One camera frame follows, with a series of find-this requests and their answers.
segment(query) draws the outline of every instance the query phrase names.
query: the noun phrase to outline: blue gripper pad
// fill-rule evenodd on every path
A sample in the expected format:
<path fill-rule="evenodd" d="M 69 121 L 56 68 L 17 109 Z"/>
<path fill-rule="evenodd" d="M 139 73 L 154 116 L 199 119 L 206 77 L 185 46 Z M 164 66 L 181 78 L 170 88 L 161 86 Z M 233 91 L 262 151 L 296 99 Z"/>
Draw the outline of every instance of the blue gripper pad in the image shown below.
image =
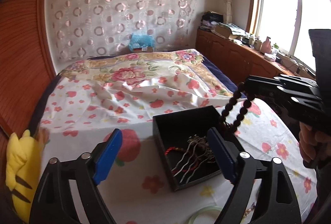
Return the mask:
<path fill-rule="evenodd" d="M 234 184 L 237 179 L 236 158 L 227 145 L 231 142 L 225 141 L 215 127 L 208 130 L 207 140 L 225 179 Z"/>
<path fill-rule="evenodd" d="M 122 141 L 123 138 L 121 130 L 115 129 L 108 138 L 108 140 L 106 142 L 103 142 L 105 143 L 104 149 L 95 162 L 95 174 L 93 176 L 93 181 L 96 185 L 99 185 L 101 181 L 107 178 L 110 168 L 115 161 L 117 153 L 122 146 Z"/>

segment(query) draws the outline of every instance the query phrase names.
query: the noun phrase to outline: stuffed animal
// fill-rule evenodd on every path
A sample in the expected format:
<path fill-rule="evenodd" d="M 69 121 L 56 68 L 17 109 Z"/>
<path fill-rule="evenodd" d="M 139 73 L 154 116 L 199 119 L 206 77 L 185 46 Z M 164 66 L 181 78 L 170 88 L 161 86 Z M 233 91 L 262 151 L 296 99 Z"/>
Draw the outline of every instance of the stuffed animal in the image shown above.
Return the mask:
<path fill-rule="evenodd" d="M 12 133 L 7 145 L 6 186 L 18 216 L 29 223 L 41 166 L 42 147 L 26 130 L 19 139 Z"/>

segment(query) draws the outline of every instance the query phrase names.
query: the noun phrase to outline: bottle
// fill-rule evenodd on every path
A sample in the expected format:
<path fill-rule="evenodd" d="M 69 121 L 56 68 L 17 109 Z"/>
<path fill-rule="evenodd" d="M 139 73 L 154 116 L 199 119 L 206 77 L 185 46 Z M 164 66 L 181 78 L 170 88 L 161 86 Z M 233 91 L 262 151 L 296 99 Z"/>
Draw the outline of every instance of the bottle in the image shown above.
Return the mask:
<path fill-rule="evenodd" d="M 261 50 L 262 53 L 271 53 L 271 42 L 270 37 L 267 36 L 266 40 L 262 43 Z"/>

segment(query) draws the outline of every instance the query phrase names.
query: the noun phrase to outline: silver rivet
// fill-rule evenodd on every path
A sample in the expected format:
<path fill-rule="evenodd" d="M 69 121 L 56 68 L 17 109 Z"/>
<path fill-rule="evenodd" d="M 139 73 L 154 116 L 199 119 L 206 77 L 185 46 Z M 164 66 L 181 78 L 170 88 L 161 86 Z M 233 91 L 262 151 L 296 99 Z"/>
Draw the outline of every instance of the silver rivet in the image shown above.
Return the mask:
<path fill-rule="evenodd" d="M 248 159 L 250 157 L 249 153 L 247 153 L 245 151 L 239 153 L 239 155 L 241 156 L 241 158 L 244 158 L 244 159 Z"/>
<path fill-rule="evenodd" d="M 91 157 L 91 153 L 89 153 L 89 152 L 85 152 L 81 155 L 81 158 L 84 159 L 84 160 L 86 160 L 90 157 Z"/>
<path fill-rule="evenodd" d="M 291 99 L 292 99 L 294 102 L 299 102 L 299 100 L 296 99 L 295 97 L 291 97 Z"/>
<path fill-rule="evenodd" d="M 282 160 L 278 157 L 273 158 L 272 161 L 276 164 L 281 164 L 282 163 Z"/>
<path fill-rule="evenodd" d="M 57 161 L 58 161 L 57 158 L 54 157 L 54 158 L 51 158 L 51 159 L 49 160 L 49 163 L 50 163 L 50 164 L 55 164 L 55 163 L 57 163 Z"/>

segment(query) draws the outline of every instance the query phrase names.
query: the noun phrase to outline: human hand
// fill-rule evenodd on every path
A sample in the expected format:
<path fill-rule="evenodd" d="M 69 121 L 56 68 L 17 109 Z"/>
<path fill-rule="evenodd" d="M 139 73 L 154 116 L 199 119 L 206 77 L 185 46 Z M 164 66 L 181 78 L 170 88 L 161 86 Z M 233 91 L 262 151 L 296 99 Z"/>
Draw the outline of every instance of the human hand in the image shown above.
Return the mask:
<path fill-rule="evenodd" d="M 300 122 L 300 132 L 299 132 L 299 149 L 302 158 L 306 162 L 311 162 L 316 157 L 316 151 L 314 146 L 318 143 L 327 143 L 327 147 L 321 160 L 325 160 L 328 156 L 331 156 L 331 136 L 321 132 L 313 132 L 312 127 Z"/>

